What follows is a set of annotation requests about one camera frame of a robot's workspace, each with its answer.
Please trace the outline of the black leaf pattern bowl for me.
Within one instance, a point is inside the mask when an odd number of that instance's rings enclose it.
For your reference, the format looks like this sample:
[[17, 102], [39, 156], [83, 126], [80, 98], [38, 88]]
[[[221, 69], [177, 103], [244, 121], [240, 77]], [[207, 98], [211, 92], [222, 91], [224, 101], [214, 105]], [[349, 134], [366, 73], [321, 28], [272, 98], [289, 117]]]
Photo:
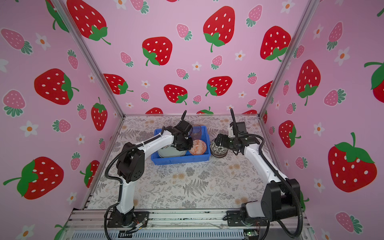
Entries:
[[224, 158], [228, 154], [228, 149], [223, 146], [217, 146], [216, 139], [213, 139], [210, 143], [211, 155], [215, 158]]

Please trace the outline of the pale green flower plate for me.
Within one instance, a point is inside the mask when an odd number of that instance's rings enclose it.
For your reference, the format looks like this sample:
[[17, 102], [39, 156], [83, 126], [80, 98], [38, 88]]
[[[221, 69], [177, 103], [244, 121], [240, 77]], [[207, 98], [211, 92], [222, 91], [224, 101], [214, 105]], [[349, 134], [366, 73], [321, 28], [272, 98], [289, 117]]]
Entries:
[[187, 151], [179, 151], [175, 146], [169, 145], [161, 148], [157, 151], [158, 155], [161, 158], [176, 158], [176, 157], [183, 157], [186, 155]]

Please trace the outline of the orange patterned bowl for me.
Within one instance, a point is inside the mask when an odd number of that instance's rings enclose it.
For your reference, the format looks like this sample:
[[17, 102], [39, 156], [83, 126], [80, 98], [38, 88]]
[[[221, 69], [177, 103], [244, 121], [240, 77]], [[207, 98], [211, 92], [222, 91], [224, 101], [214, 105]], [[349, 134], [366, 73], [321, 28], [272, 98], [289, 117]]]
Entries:
[[189, 152], [194, 156], [203, 155], [207, 150], [207, 144], [203, 140], [193, 140], [193, 146]]

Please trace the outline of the pink clear glass cup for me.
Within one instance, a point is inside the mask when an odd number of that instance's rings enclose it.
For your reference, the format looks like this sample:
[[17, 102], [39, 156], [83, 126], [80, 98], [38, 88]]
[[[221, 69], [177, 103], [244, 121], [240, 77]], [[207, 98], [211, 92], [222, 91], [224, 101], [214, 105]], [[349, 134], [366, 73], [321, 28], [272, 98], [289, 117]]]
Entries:
[[202, 126], [198, 124], [193, 124], [192, 129], [190, 130], [190, 137], [193, 140], [200, 140], [202, 137]]

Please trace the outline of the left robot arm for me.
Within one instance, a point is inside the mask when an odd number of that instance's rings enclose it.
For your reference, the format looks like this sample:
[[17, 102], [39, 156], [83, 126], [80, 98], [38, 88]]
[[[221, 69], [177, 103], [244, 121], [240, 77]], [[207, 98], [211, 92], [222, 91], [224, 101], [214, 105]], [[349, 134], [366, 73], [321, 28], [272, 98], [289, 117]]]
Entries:
[[118, 204], [113, 207], [113, 219], [122, 226], [134, 222], [134, 193], [136, 181], [145, 171], [145, 159], [163, 147], [174, 146], [178, 151], [188, 151], [193, 146], [190, 137], [192, 125], [181, 120], [175, 127], [163, 127], [154, 137], [137, 144], [124, 145], [117, 158], [117, 170], [120, 181]]

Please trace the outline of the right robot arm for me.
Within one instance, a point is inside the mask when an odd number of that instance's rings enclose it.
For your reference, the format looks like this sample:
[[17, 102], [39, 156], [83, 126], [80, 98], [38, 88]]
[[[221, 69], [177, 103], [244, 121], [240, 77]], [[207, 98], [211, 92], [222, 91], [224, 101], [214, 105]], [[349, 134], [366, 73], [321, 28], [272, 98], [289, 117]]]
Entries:
[[227, 135], [219, 134], [215, 145], [234, 154], [242, 154], [257, 170], [264, 184], [260, 201], [242, 205], [243, 221], [264, 218], [269, 222], [283, 223], [284, 219], [297, 217], [298, 226], [303, 225], [303, 210], [300, 203], [300, 185], [289, 179], [263, 152], [266, 141], [263, 137], [247, 132], [244, 122], [232, 122]]

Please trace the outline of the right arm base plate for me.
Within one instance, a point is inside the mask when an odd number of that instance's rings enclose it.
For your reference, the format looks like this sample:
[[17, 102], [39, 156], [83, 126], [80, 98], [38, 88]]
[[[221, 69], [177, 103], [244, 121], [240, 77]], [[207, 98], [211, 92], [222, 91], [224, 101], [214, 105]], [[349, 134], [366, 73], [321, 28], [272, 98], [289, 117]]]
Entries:
[[227, 211], [223, 217], [229, 227], [266, 227], [267, 220], [264, 218], [251, 218], [242, 210]]

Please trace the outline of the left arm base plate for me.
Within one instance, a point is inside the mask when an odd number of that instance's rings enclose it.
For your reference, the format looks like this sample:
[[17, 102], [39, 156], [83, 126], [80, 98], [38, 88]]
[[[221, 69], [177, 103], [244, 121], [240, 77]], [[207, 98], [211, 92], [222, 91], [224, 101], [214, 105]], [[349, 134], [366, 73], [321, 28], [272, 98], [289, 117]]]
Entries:
[[139, 228], [145, 228], [148, 224], [150, 212], [128, 212], [122, 214], [119, 211], [112, 212], [108, 218], [108, 228], [133, 228], [140, 225]]

